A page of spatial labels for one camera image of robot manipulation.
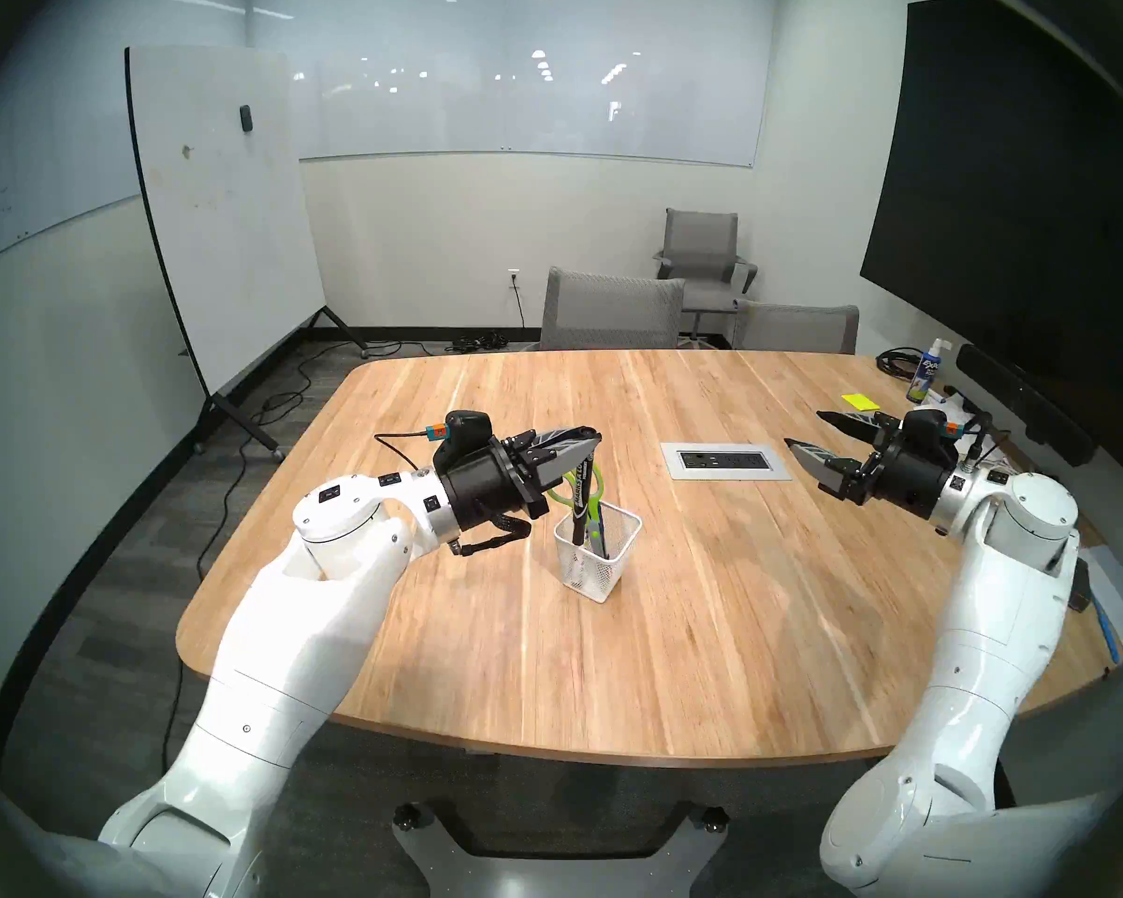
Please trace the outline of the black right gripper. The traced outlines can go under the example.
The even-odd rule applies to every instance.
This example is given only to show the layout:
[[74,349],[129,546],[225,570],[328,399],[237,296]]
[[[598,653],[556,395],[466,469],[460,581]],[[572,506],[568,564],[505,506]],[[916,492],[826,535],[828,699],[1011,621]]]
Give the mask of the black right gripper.
[[873,445],[874,449],[870,458],[861,462],[819,445],[784,438],[794,460],[818,482],[819,491],[859,507],[876,498],[925,521],[932,517],[958,464],[955,440],[898,434],[902,419],[882,411],[818,411],[816,415],[842,434]]

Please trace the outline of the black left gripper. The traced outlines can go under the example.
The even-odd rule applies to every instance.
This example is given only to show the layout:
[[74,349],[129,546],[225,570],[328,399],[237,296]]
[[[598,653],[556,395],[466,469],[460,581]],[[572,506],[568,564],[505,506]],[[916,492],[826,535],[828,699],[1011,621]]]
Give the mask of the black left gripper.
[[511,511],[524,510],[530,520],[547,511],[545,491],[557,486],[566,473],[594,457],[602,440],[588,425],[519,434],[500,441],[490,438],[482,447],[457,447],[451,440],[436,449],[436,474],[462,532],[491,523],[499,537],[463,546],[449,543],[451,555],[471,557],[497,547],[527,540],[532,524]]

